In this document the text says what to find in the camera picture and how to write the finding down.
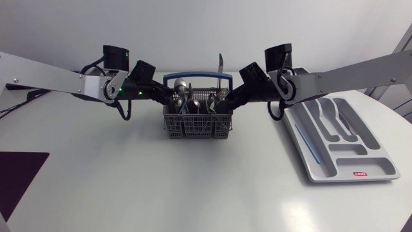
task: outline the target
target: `cutlery tray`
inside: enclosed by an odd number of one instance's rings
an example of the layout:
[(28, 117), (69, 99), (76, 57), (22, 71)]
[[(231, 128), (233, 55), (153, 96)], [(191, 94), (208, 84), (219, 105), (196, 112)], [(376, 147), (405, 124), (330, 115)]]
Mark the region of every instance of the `cutlery tray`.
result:
[(285, 109), (283, 121), (312, 182), (400, 177), (382, 144), (344, 98), (295, 104)]

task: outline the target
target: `black mat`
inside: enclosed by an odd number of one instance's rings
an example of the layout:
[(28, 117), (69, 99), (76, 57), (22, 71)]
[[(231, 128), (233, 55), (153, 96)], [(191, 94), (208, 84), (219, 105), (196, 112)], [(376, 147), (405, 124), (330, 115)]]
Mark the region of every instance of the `black mat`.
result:
[(0, 212), (7, 221), (49, 153), (0, 151)]

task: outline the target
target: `metal bracket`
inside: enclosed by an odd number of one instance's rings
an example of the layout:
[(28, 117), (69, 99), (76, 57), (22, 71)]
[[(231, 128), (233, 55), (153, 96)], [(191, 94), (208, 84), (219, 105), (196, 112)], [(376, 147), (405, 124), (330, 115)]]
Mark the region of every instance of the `metal bracket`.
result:
[(292, 97), (294, 96), (294, 87), (292, 86), (292, 84), (289, 83), (289, 81), (281, 76), (282, 81), (286, 84), (286, 88), (288, 90), (288, 93), (284, 93), (282, 88), (277, 84), (277, 73), (278, 72), (282, 72), (281, 70), (278, 71), (271, 71), (268, 72), (270, 79), (272, 80), (272, 82), (274, 83), (277, 91), (279, 92), (280, 96), (282, 97), (282, 99), (289, 101), (292, 100)]
[(104, 84), (104, 95), (107, 99), (116, 98), (127, 75), (128, 72), (119, 70), (112, 79), (108, 79), (109, 81)]

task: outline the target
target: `utensil handle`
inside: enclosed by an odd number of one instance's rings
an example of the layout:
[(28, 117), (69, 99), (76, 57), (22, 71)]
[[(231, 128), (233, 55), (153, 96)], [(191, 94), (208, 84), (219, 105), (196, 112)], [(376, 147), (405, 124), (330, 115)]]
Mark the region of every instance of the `utensil handle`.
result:
[(177, 79), (180, 77), (213, 77), (218, 79), (226, 79), (229, 82), (229, 90), (233, 90), (232, 76), (229, 74), (217, 72), (180, 72), (167, 74), (163, 76), (163, 85), (167, 87), (168, 80)]

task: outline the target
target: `cutlery basket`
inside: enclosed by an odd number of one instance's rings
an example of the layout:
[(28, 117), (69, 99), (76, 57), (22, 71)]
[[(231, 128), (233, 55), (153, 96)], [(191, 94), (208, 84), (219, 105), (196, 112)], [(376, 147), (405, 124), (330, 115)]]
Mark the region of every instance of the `cutlery basket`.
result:
[[(167, 80), (179, 77), (215, 77), (229, 80), (229, 89), (232, 90), (232, 76), (223, 73), (213, 72), (183, 72), (174, 73), (164, 76), (164, 85), (167, 86)], [(193, 101), (187, 103), (189, 113), (178, 114), (174, 107), (176, 100), (179, 98), (174, 94), (170, 103), (163, 106), (163, 115), (165, 120), (165, 130), (169, 133), (170, 139), (227, 139), (229, 131), (232, 130), (233, 110), (228, 108), (226, 100), (216, 105), (216, 113), (210, 114), (207, 111), (207, 103), (211, 95), (216, 95), (221, 91), (218, 88), (193, 88), (192, 100), (198, 100), (200, 109), (197, 108)]]

